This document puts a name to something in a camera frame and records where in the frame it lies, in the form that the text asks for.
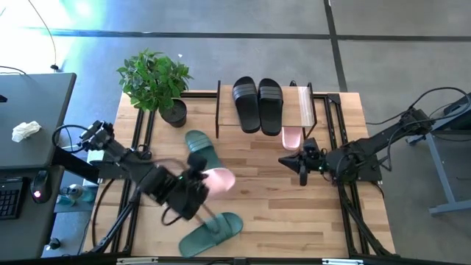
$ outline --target computer mouse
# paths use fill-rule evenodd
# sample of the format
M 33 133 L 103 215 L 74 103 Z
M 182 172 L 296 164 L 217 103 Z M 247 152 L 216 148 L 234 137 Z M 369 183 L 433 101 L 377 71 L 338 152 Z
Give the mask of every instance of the computer mouse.
M 31 182 L 31 196 L 36 203 L 45 203 L 51 199 L 51 180 L 46 170 L 40 170 Z

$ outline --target pink slipper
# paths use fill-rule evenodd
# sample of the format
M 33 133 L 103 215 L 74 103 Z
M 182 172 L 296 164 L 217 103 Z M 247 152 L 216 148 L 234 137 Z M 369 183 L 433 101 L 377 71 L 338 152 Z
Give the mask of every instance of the pink slipper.
M 226 168 L 208 169 L 203 174 L 208 175 L 203 180 L 203 183 L 209 188 L 208 199 L 229 191 L 236 183 L 236 176 Z
M 283 136 L 283 147 L 289 151 L 295 151 L 300 148 L 302 129 L 299 127 L 281 128 Z

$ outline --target green slipper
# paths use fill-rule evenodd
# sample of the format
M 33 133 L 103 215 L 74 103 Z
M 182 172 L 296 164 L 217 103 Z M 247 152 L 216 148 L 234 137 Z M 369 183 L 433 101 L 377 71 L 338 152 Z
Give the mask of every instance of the green slipper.
M 205 170 L 223 167 L 221 161 L 214 150 L 213 143 L 209 137 L 201 131 L 191 130 L 185 134 L 185 142 L 190 152 L 197 153 L 206 158 L 208 163 Z
M 237 235 L 243 226 L 241 217 L 235 213 L 216 214 L 184 237 L 178 248 L 183 257 L 193 257 Z

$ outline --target potted plant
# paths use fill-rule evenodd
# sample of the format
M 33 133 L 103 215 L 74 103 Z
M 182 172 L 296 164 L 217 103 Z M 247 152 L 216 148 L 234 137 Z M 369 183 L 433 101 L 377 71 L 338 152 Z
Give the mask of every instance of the potted plant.
M 131 98 L 131 104 L 142 110 L 159 110 L 162 119 L 173 127 L 186 123 L 186 105 L 179 100 L 188 89 L 188 67 L 173 62 L 162 52 L 148 49 L 124 60 L 117 72 L 121 75 L 119 85 Z

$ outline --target keyboard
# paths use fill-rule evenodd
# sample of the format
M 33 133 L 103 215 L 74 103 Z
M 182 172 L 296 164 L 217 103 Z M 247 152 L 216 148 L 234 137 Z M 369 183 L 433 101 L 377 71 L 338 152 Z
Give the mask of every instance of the keyboard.
M 0 178 L 0 220 L 18 218 L 25 181 L 24 177 Z

